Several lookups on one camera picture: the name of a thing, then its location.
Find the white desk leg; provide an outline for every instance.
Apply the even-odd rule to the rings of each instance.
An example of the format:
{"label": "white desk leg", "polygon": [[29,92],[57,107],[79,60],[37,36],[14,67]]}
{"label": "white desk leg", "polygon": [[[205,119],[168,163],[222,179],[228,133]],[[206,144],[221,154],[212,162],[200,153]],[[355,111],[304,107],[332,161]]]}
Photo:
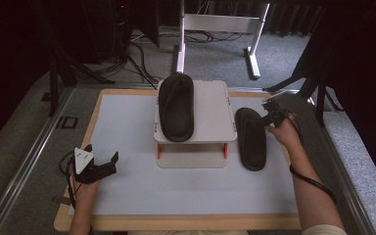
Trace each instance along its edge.
{"label": "white desk leg", "polygon": [[251,47],[247,48],[250,66],[252,68],[252,73],[253,73],[254,78],[260,77],[258,60],[256,58],[256,49],[258,48],[260,35],[261,35],[262,30],[263,30],[263,26],[264,26],[264,22],[265,22],[265,17],[267,15],[268,7],[269,7],[269,4],[265,4],[263,12],[262,12],[261,16],[259,17],[260,23],[258,24],[258,27],[256,28],[256,33],[255,33],[255,38],[253,39],[253,44],[252,44]]}
{"label": "white desk leg", "polygon": [[185,1],[181,0],[181,17],[179,20],[179,51],[178,51],[178,59],[176,62],[176,72],[183,73],[184,72],[184,61],[185,61],[185,25],[184,25],[184,16],[185,16]]}

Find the person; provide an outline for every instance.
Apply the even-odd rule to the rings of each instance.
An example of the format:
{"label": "person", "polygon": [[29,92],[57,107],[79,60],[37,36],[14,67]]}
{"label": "person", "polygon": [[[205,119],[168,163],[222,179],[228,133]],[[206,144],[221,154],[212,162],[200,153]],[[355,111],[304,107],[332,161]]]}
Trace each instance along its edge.
{"label": "person", "polygon": [[[301,139],[292,121],[295,117],[290,115],[285,118],[280,126],[267,126],[266,131],[272,133],[280,144],[285,146],[289,153],[291,166],[301,175],[311,178],[319,183],[321,180],[316,174],[309,158],[307,157]],[[301,221],[303,235],[345,235],[344,225],[338,210],[331,197],[319,188],[293,176],[295,196],[298,213]],[[75,194],[75,213],[70,226],[70,234],[87,235],[90,230],[91,213],[100,181],[93,184],[81,185]],[[135,232],[132,234],[149,234],[152,232]],[[164,234],[178,234],[177,231]],[[190,234],[181,231],[179,234]],[[247,234],[247,231],[230,231],[224,234]]]}

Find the person's right hand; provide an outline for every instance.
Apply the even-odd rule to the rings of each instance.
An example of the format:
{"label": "person's right hand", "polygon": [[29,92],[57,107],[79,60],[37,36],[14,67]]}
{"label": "person's right hand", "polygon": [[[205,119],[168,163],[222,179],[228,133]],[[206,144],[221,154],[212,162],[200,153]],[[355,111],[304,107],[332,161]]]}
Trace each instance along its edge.
{"label": "person's right hand", "polygon": [[278,127],[267,126],[265,129],[276,137],[280,144],[284,145],[286,149],[295,146],[301,146],[301,140],[297,130],[291,121],[295,121],[295,116],[290,114],[289,119],[285,118]]}

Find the white sleeve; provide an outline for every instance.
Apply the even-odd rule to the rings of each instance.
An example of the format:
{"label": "white sleeve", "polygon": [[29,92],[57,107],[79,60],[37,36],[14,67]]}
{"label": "white sleeve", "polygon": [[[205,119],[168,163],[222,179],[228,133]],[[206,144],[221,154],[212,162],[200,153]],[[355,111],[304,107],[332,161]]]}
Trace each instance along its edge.
{"label": "white sleeve", "polygon": [[319,224],[311,226],[302,235],[347,235],[347,233],[334,225]]}

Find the black slipper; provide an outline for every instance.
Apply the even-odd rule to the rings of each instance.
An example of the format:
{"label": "black slipper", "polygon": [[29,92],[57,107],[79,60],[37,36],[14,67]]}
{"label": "black slipper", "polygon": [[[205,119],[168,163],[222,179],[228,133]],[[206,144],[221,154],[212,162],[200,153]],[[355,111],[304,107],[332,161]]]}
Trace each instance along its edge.
{"label": "black slipper", "polygon": [[183,142],[194,133],[194,82],[176,73],[166,78],[159,91],[160,122],[164,136]]}
{"label": "black slipper", "polygon": [[245,168],[258,171],[266,162],[266,137],[261,116],[249,108],[236,112],[240,159]]}

